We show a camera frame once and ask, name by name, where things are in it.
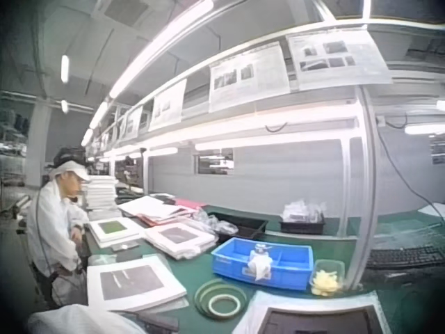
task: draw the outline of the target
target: white uniform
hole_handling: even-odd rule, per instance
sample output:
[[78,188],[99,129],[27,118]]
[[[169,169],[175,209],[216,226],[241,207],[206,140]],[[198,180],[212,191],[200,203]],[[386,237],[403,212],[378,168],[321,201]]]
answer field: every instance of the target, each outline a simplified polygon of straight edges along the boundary
[[[70,203],[69,199],[61,199],[56,180],[48,182],[34,197],[29,207],[27,221],[29,250],[35,266],[46,277],[49,277],[59,264],[68,271],[73,271],[80,263],[76,244],[70,239],[72,227],[81,225],[84,220],[79,210],[82,211]],[[86,304],[83,275],[73,273],[72,276],[59,276],[55,279],[53,300],[59,305]]]

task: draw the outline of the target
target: blue plastic bin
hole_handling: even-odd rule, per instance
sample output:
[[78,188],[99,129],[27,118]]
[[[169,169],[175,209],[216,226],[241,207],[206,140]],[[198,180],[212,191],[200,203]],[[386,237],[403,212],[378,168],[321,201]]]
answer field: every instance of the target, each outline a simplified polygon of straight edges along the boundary
[[[255,281],[254,273],[248,267],[250,251],[255,249],[256,244],[270,246],[268,252],[273,260],[270,275],[258,281]],[[235,280],[282,289],[306,290],[314,268],[311,246],[272,244],[232,238],[217,247],[211,254],[214,273]]]

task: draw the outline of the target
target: wall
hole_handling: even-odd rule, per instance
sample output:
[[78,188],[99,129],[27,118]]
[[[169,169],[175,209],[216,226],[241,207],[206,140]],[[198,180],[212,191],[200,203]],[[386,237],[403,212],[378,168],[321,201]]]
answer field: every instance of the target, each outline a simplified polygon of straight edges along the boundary
[[70,111],[64,114],[53,109],[47,136],[45,161],[53,161],[57,152],[65,146],[80,146],[83,135],[91,121],[91,115]]
[[[427,136],[408,136],[382,129],[394,161],[408,182],[434,201],[445,200],[445,166],[431,162]],[[304,198],[326,202],[327,216],[338,216],[342,206],[340,142],[292,143],[234,149],[234,175],[195,175],[190,150],[155,157],[152,188],[178,197],[232,209],[279,214],[283,206]],[[351,216],[362,214],[362,145],[351,143]],[[379,179],[380,214],[418,209],[424,202],[412,195],[389,165],[382,150]]]

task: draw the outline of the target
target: worker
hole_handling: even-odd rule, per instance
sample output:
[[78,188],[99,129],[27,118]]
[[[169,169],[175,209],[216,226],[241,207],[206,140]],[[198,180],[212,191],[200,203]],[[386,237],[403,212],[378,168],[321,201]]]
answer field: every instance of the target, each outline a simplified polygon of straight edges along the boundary
[[83,233],[85,212],[70,198],[77,196],[86,168],[74,160],[50,172],[50,181],[39,190],[29,208],[28,244],[34,270],[52,282],[52,300],[59,306],[86,304],[85,273],[76,251]]

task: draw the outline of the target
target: black keyboard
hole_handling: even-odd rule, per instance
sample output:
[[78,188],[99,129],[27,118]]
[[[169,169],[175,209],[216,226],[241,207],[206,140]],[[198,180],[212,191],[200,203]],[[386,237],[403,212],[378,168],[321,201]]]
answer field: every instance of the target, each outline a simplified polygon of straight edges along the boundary
[[445,252],[434,246],[401,249],[373,249],[368,269],[411,269],[445,264]]

